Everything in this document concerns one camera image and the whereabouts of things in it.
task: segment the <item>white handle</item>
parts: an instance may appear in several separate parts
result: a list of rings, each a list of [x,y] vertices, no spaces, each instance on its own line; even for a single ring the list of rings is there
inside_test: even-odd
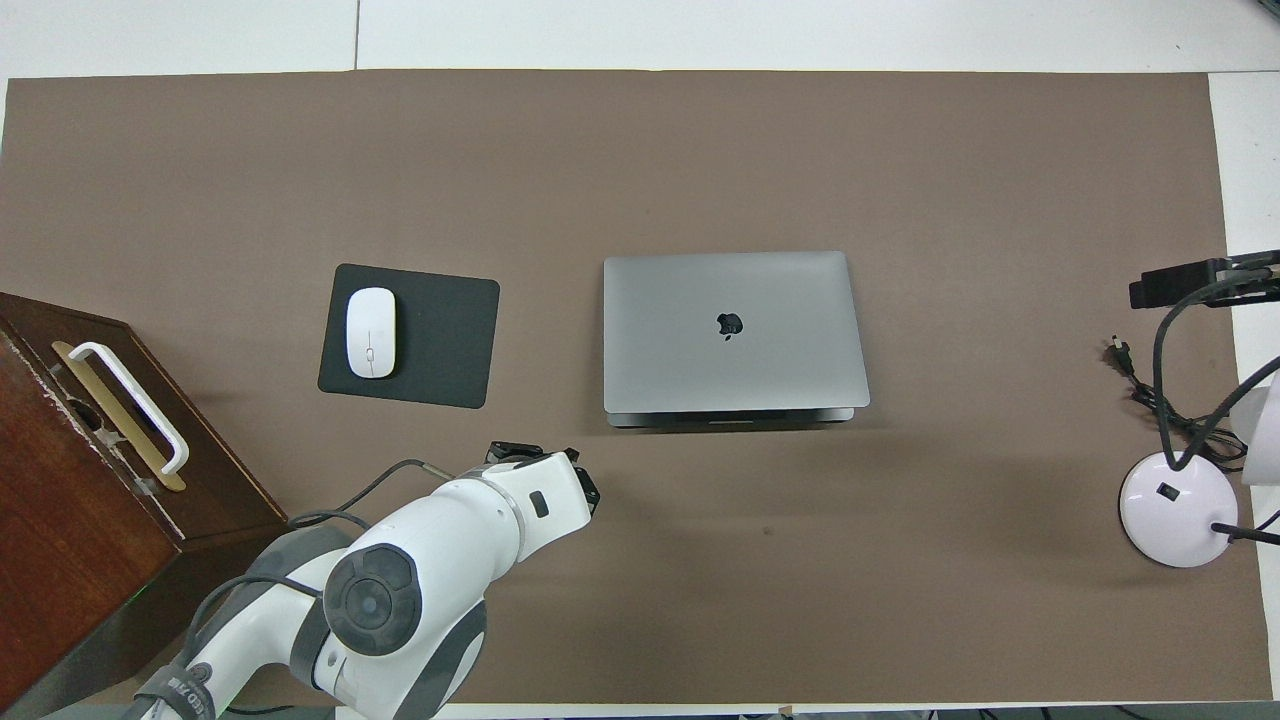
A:
[[[72,360],[84,360],[91,352],[96,352],[99,357],[102,359],[102,364],[106,365],[106,369],[111,370],[115,379],[120,380],[124,389],[129,391],[129,395],[132,395],[133,400],[137,401],[138,407],[147,414],[151,423],[160,429],[160,434],[163,434],[164,438],[169,441],[169,445],[173,446],[173,459],[165,462],[164,468],[160,468],[160,471],[166,475],[177,473],[179,468],[187,464],[187,457],[191,456],[187,441],[178,434],[178,429],[174,428],[173,423],[170,423],[169,419],[164,416],[164,413],[156,407],[156,404],[151,401],[151,396],[147,395],[147,391],[142,389],[138,380],[133,379],[133,374],[129,373],[128,368],[120,363],[120,359],[111,352],[110,347],[99,342],[82,342],[76,347],[76,350],[68,352],[68,356],[70,356]]]

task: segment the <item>black mouse pad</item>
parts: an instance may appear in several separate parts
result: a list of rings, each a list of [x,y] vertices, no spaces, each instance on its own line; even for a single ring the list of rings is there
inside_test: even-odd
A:
[[[361,378],[347,364],[347,302],[365,287],[396,295],[396,366],[385,378]],[[481,407],[497,323],[494,281],[338,265],[316,384],[343,395]]]

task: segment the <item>brown table surface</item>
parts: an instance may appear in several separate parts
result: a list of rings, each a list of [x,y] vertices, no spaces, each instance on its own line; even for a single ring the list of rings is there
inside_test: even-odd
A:
[[[1270,698],[1254,550],[1125,539],[1158,442],[1100,360],[1120,333],[1149,377],[1126,283],[1222,236],[1203,76],[13,81],[0,156],[0,288],[132,323],[287,511],[407,456],[582,451],[600,510],[490,588],[468,702]],[[605,423],[604,258],[791,249],[849,255],[869,409]],[[483,409],[316,389],[344,261],[502,284]],[[1216,405],[1229,314],[1188,313],[1167,368]]]

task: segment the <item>white mouse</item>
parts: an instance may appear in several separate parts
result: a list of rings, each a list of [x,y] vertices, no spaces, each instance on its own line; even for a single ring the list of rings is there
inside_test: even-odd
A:
[[[385,378],[396,369],[396,296],[385,287],[351,293],[347,364],[362,378]]]

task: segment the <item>white tile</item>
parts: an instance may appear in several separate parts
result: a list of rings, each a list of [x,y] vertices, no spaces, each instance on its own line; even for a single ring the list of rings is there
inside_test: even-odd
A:
[[[1280,133],[1275,128],[1280,73],[1210,76],[1210,97],[1228,252],[1275,250],[1280,247]],[[1280,304],[1234,307],[1231,318],[1236,374],[1244,379],[1280,355]],[[1280,488],[1256,487],[1252,493],[1254,524],[1280,509]],[[1258,568],[1275,692],[1280,691],[1280,547],[1260,544]]]
[[[1253,0],[364,0],[361,68],[1280,69]]]
[[[344,70],[355,56],[356,0],[0,0],[0,91],[13,77]]]

